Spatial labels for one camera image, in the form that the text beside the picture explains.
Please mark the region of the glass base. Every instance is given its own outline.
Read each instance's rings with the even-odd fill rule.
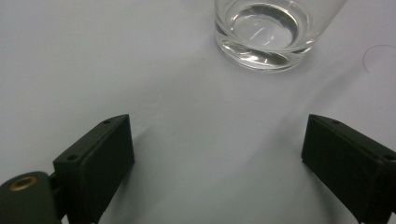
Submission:
[[[304,57],[304,54],[310,50],[309,48],[294,52],[264,52],[247,48],[219,31],[215,32],[215,38],[218,46],[226,56],[240,65],[263,72],[290,69],[297,65]]]

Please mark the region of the screw hole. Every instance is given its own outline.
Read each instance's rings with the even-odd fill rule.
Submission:
[[[68,161],[75,161],[77,158],[78,158],[77,155],[71,155],[71,156],[68,156],[68,157],[67,157],[67,160],[68,160]]]
[[[9,190],[11,191],[20,191],[23,189],[27,189],[31,186],[33,186],[37,182],[37,178],[35,176],[26,176],[22,177],[20,179],[17,179],[16,181],[12,182],[12,184],[9,186]]]
[[[394,156],[390,156],[390,155],[385,155],[384,158],[388,161],[396,161],[396,158]]]

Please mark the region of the white surface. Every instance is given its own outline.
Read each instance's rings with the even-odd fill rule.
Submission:
[[[130,114],[101,223],[356,223],[302,164],[308,114],[396,149],[396,1],[349,0],[298,67],[226,60],[213,1],[0,2],[0,182]],[[392,217],[390,223],[396,223]]]

